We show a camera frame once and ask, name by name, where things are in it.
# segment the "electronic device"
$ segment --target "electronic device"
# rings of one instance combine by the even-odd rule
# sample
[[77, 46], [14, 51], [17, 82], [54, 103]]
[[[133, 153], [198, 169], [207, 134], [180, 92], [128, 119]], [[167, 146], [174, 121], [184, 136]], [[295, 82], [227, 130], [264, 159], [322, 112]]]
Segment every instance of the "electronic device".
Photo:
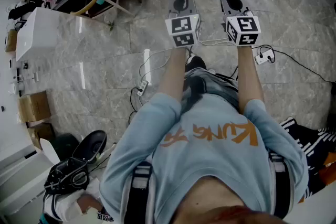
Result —
[[194, 0], [174, 0], [169, 8], [169, 18], [165, 23], [175, 47], [197, 44], [201, 21]]
[[225, 31], [236, 46], [252, 46], [261, 34], [257, 16], [253, 16], [245, 0], [220, 0]]

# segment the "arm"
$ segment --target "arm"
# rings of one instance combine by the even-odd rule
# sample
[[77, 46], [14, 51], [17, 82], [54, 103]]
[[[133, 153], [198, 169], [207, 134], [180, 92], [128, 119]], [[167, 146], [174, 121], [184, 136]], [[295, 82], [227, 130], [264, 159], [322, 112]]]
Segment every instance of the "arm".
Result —
[[101, 203], [90, 194], [83, 194], [80, 196], [80, 198], [77, 200], [77, 204], [79, 205], [83, 214], [85, 214], [90, 209], [90, 207], [95, 208], [99, 212], [103, 209], [103, 205], [101, 205]]
[[295, 183], [294, 201], [298, 203], [308, 185], [308, 167], [305, 153], [297, 142], [267, 112], [260, 100], [249, 101], [244, 109], [248, 118], [260, 132], [266, 149], [284, 157]]
[[239, 110], [257, 127], [265, 147], [285, 158], [295, 182], [295, 202], [299, 202], [308, 184], [306, 156], [296, 141], [266, 112], [250, 46], [238, 48], [238, 66]]
[[179, 103], [183, 93], [185, 53], [185, 48], [172, 50], [166, 73], [158, 90], [175, 98]]
[[126, 178], [180, 118], [184, 68], [185, 49], [173, 49], [158, 93], [138, 111], [111, 154], [100, 194], [105, 209], [117, 222]]
[[258, 99], [264, 101], [264, 93], [258, 78], [256, 66], [250, 46], [238, 47], [238, 100], [241, 114], [248, 101]]

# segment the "chair leg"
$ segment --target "chair leg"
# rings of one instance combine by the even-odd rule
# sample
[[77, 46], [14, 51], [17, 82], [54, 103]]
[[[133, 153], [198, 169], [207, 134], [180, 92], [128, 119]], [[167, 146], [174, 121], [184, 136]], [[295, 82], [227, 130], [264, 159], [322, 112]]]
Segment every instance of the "chair leg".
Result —
[[122, 6], [118, 5], [117, 3], [113, 2], [112, 0], [105, 0], [106, 2], [110, 3], [111, 5], [115, 6], [118, 9], [121, 9], [123, 12], [126, 12], [127, 14], [131, 16], [135, 16], [132, 13], [130, 13], [127, 9], [123, 8]]

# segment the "marble floor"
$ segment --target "marble floor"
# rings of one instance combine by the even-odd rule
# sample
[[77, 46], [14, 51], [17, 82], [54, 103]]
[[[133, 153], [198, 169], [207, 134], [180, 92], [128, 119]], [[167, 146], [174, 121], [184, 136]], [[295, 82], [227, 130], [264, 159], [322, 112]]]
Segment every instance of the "marble floor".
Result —
[[[119, 13], [113, 31], [79, 17], [64, 16], [55, 52], [30, 59], [25, 76], [38, 71], [40, 81], [26, 81], [26, 93], [47, 90], [50, 122], [57, 132], [76, 137], [105, 130], [108, 143], [117, 141], [132, 111], [130, 91], [138, 83], [138, 68], [148, 55], [171, 48], [164, 18], [170, 0], [123, 0], [135, 18]], [[336, 0], [246, 0], [261, 23], [260, 44], [270, 44], [336, 80]], [[195, 0], [202, 20], [201, 40], [226, 37], [219, 0]], [[199, 46], [194, 52], [209, 68], [231, 75], [237, 66], [234, 46]], [[150, 69], [164, 63], [169, 51], [150, 59]], [[282, 121], [293, 116], [307, 127], [323, 127], [330, 104], [330, 85], [285, 55], [257, 66], [269, 113]], [[157, 88], [164, 68], [151, 73], [146, 102]]]

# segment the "white cable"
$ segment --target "white cable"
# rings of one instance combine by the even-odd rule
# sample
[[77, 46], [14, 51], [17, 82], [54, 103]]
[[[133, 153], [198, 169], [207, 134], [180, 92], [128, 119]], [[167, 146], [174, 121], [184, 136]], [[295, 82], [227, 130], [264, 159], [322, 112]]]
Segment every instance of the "white cable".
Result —
[[231, 44], [233, 44], [233, 45], [236, 45], [236, 44], [234, 44], [233, 42], [231, 42], [231, 41], [227, 41], [227, 40], [223, 40], [223, 41], [220, 41], [220, 42], [216, 42], [216, 43], [214, 43], [214, 44], [206, 44], [206, 43], [204, 43], [204, 42], [207, 42], [207, 41], [209, 41], [209, 40], [206, 40], [206, 41], [198, 41], [198, 42], [201, 43], [201, 44], [203, 44], [204, 46], [215, 46], [215, 45], [218, 45], [218, 44], [221, 44], [221, 43], [231, 43]]
[[209, 39], [209, 40], [202, 40], [202, 41], [198, 41], [198, 42], [208, 42], [208, 41], [219, 41], [219, 40], [224, 40], [224, 39], [229, 39], [228, 37], [223, 37], [220, 39]]
[[161, 66], [159, 66], [159, 67], [157, 67], [157, 68], [154, 68], [154, 69], [152, 69], [152, 70], [146, 72], [146, 73], [140, 78], [140, 80], [142, 81], [143, 77], [146, 76], [148, 73], [150, 73], [150, 72], [152, 72], [152, 71], [154, 71], [154, 70], [158, 70], [158, 69], [164, 67], [164, 66], [168, 63], [169, 59], [170, 59], [170, 55], [169, 55], [168, 60], [167, 60], [163, 65], [161, 65]]
[[152, 55], [149, 55], [149, 57], [146, 59], [146, 61], [142, 64], [142, 65], [140, 65], [139, 66], [139, 78], [141, 77], [141, 78], [143, 78], [143, 76], [141, 76], [141, 74], [140, 74], [140, 69], [141, 69], [141, 67], [145, 64], [145, 63], [147, 63], [147, 61], [149, 60], [149, 58], [151, 58], [154, 54], [158, 54], [159, 52], [164, 52], [164, 51], [167, 51], [167, 50], [171, 50], [172, 48], [170, 48], [170, 49], [166, 49], [166, 50], [159, 50], [159, 51], [156, 51], [156, 52], [154, 52]]

